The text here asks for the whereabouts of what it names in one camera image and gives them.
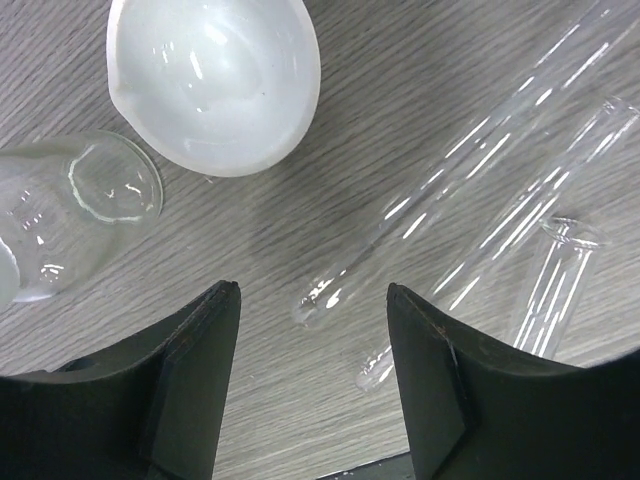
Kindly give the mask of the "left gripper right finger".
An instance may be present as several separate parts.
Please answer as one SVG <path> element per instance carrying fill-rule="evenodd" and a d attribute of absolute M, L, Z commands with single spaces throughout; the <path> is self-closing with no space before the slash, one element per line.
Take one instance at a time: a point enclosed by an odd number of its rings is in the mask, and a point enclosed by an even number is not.
<path fill-rule="evenodd" d="M 588 368 L 515 349 L 405 286 L 388 330 L 419 479 L 635 479 L 639 355 Z"/>

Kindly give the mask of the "long glass test tube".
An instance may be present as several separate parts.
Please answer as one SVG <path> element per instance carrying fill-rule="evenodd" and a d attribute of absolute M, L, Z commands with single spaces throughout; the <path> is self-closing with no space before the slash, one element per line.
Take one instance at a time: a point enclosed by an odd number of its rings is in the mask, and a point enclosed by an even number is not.
<path fill-rule="evenodd" d="M 426 173 L 402 188 L 359 240 L 294 297 L 307 329 L 344 314 L 416 239 L 559 113 L 639 23 L 638 2 L 596 1 L 527 69 L 508 95 L 451 141 Z"/>
<path fill-rule="evenodd" d="M 609 159 L 614 147 L 638 125 L 638 109 L 618 97 L 607 98 L 434 284 L 428 300 L 449 315 L 460 313 L 471 294 L 530 238 L 540 238 L 541 222 L 558 216 L 554 212 L 558 200 L 586 167 Z"/>

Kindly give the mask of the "short glass test tube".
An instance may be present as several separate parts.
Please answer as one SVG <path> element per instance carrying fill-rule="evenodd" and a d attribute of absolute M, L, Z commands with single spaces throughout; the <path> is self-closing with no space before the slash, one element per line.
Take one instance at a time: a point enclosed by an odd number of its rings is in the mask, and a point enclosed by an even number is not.
<path fill-rule="evenodd" d="M 582 221 L 558 216 L 543 220 L 504 342 L 541 358 L 553 358 L 596 261 L 609 244 L 602 230 Z"/>

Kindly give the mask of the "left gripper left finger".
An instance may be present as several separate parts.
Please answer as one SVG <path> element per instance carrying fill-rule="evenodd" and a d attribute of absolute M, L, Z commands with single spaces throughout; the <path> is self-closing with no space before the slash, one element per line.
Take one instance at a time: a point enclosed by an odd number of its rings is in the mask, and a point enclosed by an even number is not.
<path fill-rule="evenodd" d="M 221 281 L 63 367 L 1 380 L 5 479 L 209 479 L 241 313 Z"/>

